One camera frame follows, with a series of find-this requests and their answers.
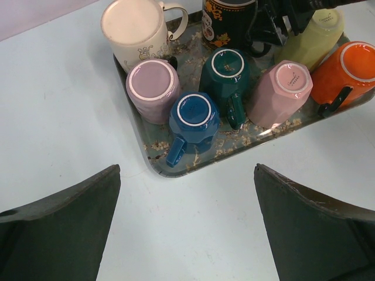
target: cup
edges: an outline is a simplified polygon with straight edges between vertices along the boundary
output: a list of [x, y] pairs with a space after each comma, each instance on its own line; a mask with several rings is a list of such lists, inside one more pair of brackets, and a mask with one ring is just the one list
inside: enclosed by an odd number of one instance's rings
[[143, 60], [127, 75], [127, 93], [149, 123], [167, 124], [174, 102], [181, 95], [176, 70], [161, 59]]
[[304, 105], [312, 86], [306, 66], [284, 60], [259, 79], [246, 105], [247, 116], [260, 127], [276, 128]]
[[242, 97], [250, 82], [250, 67], [241, 51], [218, 48], [202, 68], [199, 91], [206, 92], [237, 130], [246, 121]]
[[319, 114], [332, 115], [375, 87], [375, 47], [365, 42], [342, 45], [312, 73], [311, 97]]
[[[182, 21], [172, 33], [167, 30], [164, 13], [182, 11]], [[188, 12], [177, 3], [154, 0], [116, 0], [104, 11], [101, 29], [112, 51], [126, 72], [145, 59], [160, 59], [171, 54], [169, 41], [182, 35], [188, 25]]]
[[212, 146], [219, 130], [220, 117], [215, 103], [203, 92], [186, 92], [175, 102], [169, 126], [175, 140], [166, 163], [175, 167], [189, 151], [203, 153]]
[[255, 0], [203, 0], [203, 40], [212, 49], [240, 49], [244, 46]]
[[313, 72], [333, 49], [344, 31], [343, 13], [337, 9], [322, 9], [314, 13], [303, 33], [290, 33], [286, 45], [275, 55], [275, 63], [291, 60], [307, 66]]

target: light pink cup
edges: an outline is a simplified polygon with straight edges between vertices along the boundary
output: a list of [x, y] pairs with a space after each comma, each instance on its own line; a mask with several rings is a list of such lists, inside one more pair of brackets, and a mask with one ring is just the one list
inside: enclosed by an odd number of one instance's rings
[[276, 128], [304, 105], [311, 89], [307, 67], [283, 60], [259, 79], [246, 105], [247, 116], [260, 127]]
[[168, 123], [171, 108], [181, 95], [176, 70], [161, 59], [143, 60], [134, 66], [126, 89], [139, 114], [155, 125]]

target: floral tray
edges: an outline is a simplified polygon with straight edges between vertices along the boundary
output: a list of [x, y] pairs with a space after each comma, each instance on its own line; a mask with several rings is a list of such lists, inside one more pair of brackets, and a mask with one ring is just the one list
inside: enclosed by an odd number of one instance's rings
[[[204, 46], [204, 43], [202, 42], [200, 23], [202, 13], [198, 12], [191, 14], [189, 18], [189, 25], [184, 34], [178, 40], [171, 42], [173, 55], [177, 57], [178, 60], [177, 72], [179, 74], [183, 92], [198, 90], [202, 65], [212, 52], [212, 50]], [[180, 19], [176, 19], [168, 22], [169, 30], [173, 30], [175, 26], [178, 26], [179, 21]], [[335, 49], [348, 41], [349, 39], [345, 35], [342, 35]], [[273, 47], [268, 55], [260, 59], [247, 57], [251, 71], [251, 86], [249, 93], [262, 73], [274, 65], [274, 52], [277, 52], [276, 47]], [[116, 58], [114, 58], [114, 60], [125, 89], [126, 73], [121, 68]], [[368, 92], [359, 100], [350, 104], [349, 107], [341, 108], [335, 114], [339, 114], [345, 110], [364, 104], [365, 102], [370, 101], [374, 95], [375, 91]], [[153, 125], [144, 121], [133, 106], [129, 97], [128, 102], [131, 106], [135, 124], [143, 142], [143, 149], [145, 150], [146, 156], [155, 171], [165, 177], [184, 176], [209, 164], [227, 159], [230, 156], [254, 148], [258, 145], [279, 138], [280, 136], [285, 136], [323, 119], [317, 115], [318, 104], [315, 103], [312, 98], [309, 98], [307, 103], [289, 120], [275, 129], [264, 129], [247, 120], [241, 130], [232, 131], [227, 121], [222, 119], [216, 142], [209, 151], [203, 154], [185, 154], [176, 167], [170, 168], [165, 162], [169, 147], [173, 142], [173, 135], [169, 130], [168, 125]]]

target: pale yellow cup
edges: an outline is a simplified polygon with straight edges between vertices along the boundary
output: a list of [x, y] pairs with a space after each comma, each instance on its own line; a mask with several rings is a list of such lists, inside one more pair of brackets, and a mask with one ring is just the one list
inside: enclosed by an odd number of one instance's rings
[[275, 54], [275, 63], [290, 60], [304, 64], [310, 72], [313, 72], [333, 49], [343, 31], [342, 11], [318, 10], [303, 33], [298, 36], [290, 34], [286, 45]]

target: dark teal mug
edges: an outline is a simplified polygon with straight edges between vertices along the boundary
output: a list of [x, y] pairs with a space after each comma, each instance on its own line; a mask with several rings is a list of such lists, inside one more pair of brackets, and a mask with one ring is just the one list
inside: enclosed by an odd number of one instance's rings
[[250, 83], [250, 67], [241, 51], [219, 48], [202, 68], [199, 91], [206, 92], [219, 108], [220, 116], [238, 130], [246, 121], [242, 98]]

